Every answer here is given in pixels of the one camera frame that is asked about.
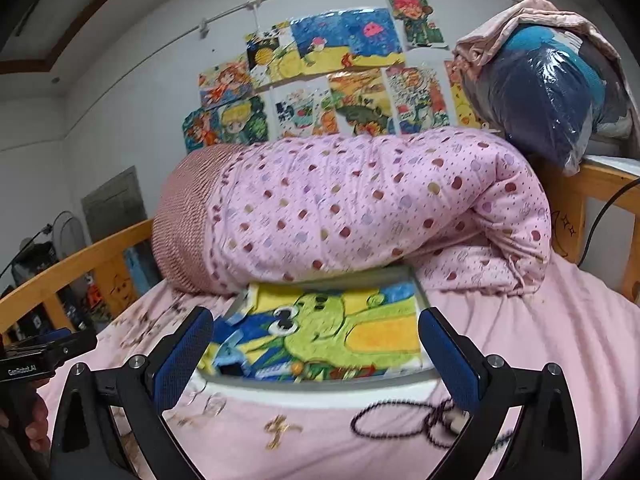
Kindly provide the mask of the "person's left hand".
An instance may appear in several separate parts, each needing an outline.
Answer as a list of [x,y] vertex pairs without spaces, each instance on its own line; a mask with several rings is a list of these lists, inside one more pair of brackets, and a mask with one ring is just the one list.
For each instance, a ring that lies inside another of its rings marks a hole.
[[24,433],[28,437],[30,447],[41,454],[50,450],[51,441],[48,436],[49,410],[38,390],[49,382],[49,378],[36,380],[25,386],[25,390],[20,390],[15,398],[15,404],[21,410],[29,410],[26,417],[28,425],[24,426]]

